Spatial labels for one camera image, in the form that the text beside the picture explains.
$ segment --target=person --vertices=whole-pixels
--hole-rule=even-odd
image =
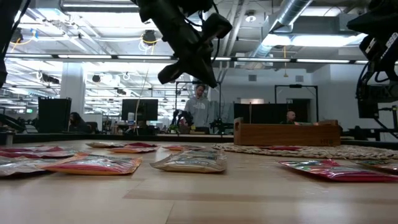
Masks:
[[[91,128],[83,121],[80,114],[76,112],[70,113],[69,122],[70,132],[91,133]]]
[[[295,124],[295,125],[299,125],[297,122],[295,122],[296,120],[296,113],[294,113],[294,111],[288,111],[286,114],[286,120],[282,121],[280,124]]]
[[[196,128],[208,128],[209,101],[203,96],[206,86],[199,84],[195,89],[195,96],[187,101],[184,110],[191,113]]]

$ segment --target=woven placemat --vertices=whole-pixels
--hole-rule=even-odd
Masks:
[[[228,152],[240,152],[247,154],[258,154],[265,156],[284,156],[284,157],[305,157],[322,159],[398,159],[398,151],[380,149],[375,147],[363,146],[335,146],[335,147],[313,147],[299,146],[301,149],[296,151],[283,151],[272,149],[261,149],[256,146],[236,146],[233,143],[223,143],[213,145],[214,149]]]

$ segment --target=exposed duct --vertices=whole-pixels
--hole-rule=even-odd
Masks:
[[[287,26],[289,30],[292,30],[293,23],[312,1],[313,0],[284,0],[280,5],[280,10],[266,18],[264,23],[266,23],[267,26],[263,27],[263,29],[266,30],[262,31],[262,38],[265,39],[270,31],[279,29],[283,26]],[[273,46],[263,45],[261,42],[252,53],[251,57],[266,57],[272,48]],[[254,69],[258,66],[257,63],[248,63],[244,67],[246,69]]]

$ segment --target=ceiling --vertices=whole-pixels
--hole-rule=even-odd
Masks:
[[[17,54],[105,54],[105,55],[172,55],[173,50],[170,46],[162,41],[158,41],[154,47],[146,46],[142,43],[141,35],[145,30],[155,30],[158,39],[162,34],[157,30],[153,22],[143,24],[139,17],[138,8],[135,7],[96,7],[94,5],[120,5],[128,4],[129,1],[112,1],[112,0],[66,0],[64,6],[89,6],[85,7],[59,7],[47,5],[48,1],[36,0],[36,5],[31,5],[21,20],[19,27],[22,29],[22,44],[11,44],[9,53]],[[236,38],[233,39],[233,31],[229,36],[229,40],[221,40],[221,44],[227,41],[226,48],[228,51],[220,52],[219,56],[250,56],[251,52],[257,49],[264,39],[262,27],[267,16],[277,13],[281,1],[249,1],[246,10],[241,11],[243,0],[215,0],[220,14],[226,18],[234,20],[234,27],[237,29]],[[234,4],[238,4],[236,14],[231,15],[231,9]],[[314,1],[306,10],[303,11],[301,17],[337,17],[339,14],[357,15],[363,11],[364,1],[342,1],[342,0],[326,0]],[[256,20],[253,22],[246,21],[246,13],[251,12]],[[200,18],[196,15],[190,19],[200,24]],[[288,45],[273,46],[268,57],[278,58],[320,58],[320,59],[347,59],[347,60],[363,60],[364,57],[360,50],[354,46],[350,47],[311,47]],[[168,83],[161,85],[157,79],[157,74],[167,65],[167,63],[127,63],[127,62],[83,62],[87,78],[86,99],[101,101],[99,105],[95,103],[87,103],[87,111],[102,111],[109,113],[109,106],[113,104],[105,102],[105,97],[157,97],[159,99],[167,99],[163,114],[170,114],[173,108],[175,84]],[[25,88],[5,88],[2,94],[5,98],[27,98],[33,100],[9,100],[3,101],[2,104],[26,105],[26,101],[31,101],[31,105],[37,105],[34,98],[37,96],[58,97],[60,85],[45,83],[40,80],[42,74],[50,75],[62,82],[61,61],[40,61],[40,60],[22,60],[17,58],[9,58],[6,60],[9,75],[7,83],[10,85],[25,86]],[[219,72],[220,64],[215,63],[215,74]],[[318,69],[319,64],[301,64],[301,63],[273,63],[267,65],[265,69],[256,71],[255,73],[271,74],[273,71],[280,71],[287,68],[292,73],[312,73]],[[225,72],[224,85],[238,85],[239,83],[247,83],[247,77],[239,76],[242,73],[252,73],[247,70],[235,68],[231,63]],[[93,75],[101,76],[102,82],[95,83],[92,81]],[[181,76],[177,81],[192,81],[189,75]],[[120,88],[136,88],[135,90],[127,90],[126,95],[119,95],[112,87]],[[156,88],[156,91],[144,90],[141,93],[140,88]],[[179,108],[183,108],[184,101],[193,94],[191,84],[184,86],[184,90],[179,96]]]

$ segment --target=column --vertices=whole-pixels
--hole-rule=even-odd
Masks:
[[[85,112],[86,78],[82,63],[63,63],[61,98],[71,98],[70,112]]]

